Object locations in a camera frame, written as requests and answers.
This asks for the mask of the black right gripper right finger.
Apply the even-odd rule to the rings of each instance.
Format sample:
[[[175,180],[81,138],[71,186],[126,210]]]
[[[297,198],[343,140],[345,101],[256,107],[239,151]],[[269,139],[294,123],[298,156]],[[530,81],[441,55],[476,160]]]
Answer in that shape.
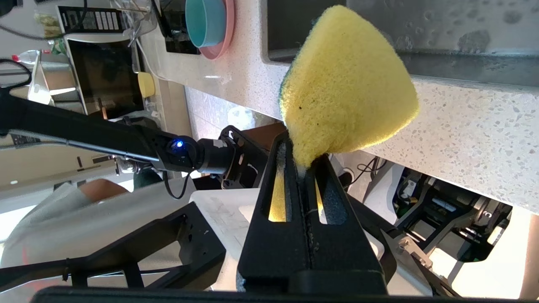
[[[387,295],[382,267],[326,155],[302,182],[307,268],[302,292]]]

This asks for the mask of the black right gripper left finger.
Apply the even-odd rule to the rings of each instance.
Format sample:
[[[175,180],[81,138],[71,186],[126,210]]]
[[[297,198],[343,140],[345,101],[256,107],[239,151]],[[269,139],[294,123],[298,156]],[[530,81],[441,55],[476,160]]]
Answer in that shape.
[[[302,198],[288,132],[278,135],[268,156],[248,234],[237,265],[240,292],[284,293],[289,280],[310,265]],[[278,160],[284,161],[285,220],[270,221]]]

